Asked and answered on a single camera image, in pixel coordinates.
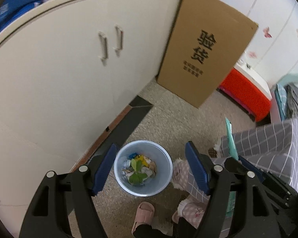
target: white wall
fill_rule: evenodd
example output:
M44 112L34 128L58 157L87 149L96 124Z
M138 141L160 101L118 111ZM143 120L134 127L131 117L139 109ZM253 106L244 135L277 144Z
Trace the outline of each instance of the white wall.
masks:
M287 73L298 73L296 0L221 0L258 23L245 50L247 62L272 87ZM269 27L271 37L263 30Z

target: cabinet handle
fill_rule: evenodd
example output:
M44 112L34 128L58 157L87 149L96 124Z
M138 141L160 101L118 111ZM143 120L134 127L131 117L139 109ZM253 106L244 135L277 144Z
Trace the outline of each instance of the cabinet handle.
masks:
M123 45L124 44L124 32L123 32L123 29L118 25L116 25L115 28L116 28L117 37L118 37L118 39L117 39L117 42L118 42L117 43L117 48L115 48L115 50L116 51L121 51L124 48L124 45Z
M101 57L100 59L102 61L105 61L108 58L107 37L103 32L99 32L98 35L99 35L100 42L103 47L103 57Z

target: person's foot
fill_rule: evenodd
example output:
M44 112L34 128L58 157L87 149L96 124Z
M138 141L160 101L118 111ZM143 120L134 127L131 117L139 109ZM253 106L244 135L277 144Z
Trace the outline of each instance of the person's foot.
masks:
M141 202L137 208L136 218L131 233L134 233L139 225L151 225L153 216L154 206L149 202Z

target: green leaf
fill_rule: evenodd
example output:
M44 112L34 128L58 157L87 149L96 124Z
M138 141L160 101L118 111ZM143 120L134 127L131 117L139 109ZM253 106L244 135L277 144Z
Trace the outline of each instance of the green leaf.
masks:
M142 166L142 162L140 160L137 161L137 165L136 165L136 171L140 172L141 171L141 166Z
M148 177L148 175L146 173L143 173L143 174L142 173L138 173L137 175L139 177L140 183L142 183L143 179L145 179L145 178Z
M132 167L135 171L137 171L137 161L136 161L136 160L134 160L134 159L131 160L131 167Z
M140 179L139 176L136 173L133 173L130 177L129 177L129 182L131 184L139 184L140 183Z

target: trash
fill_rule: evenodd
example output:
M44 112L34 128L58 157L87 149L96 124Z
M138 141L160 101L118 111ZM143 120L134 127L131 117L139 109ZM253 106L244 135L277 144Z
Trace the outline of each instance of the trash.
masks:
M133 154L131 154L131 155L128 157L128 159L131 160L131 159L135 158L136 156L138 156L138 154L137 154L137 153L133 153Z
M156 176L157 165L150 158L133 153L124 162L122 172L130 184L145 185L147 179Z

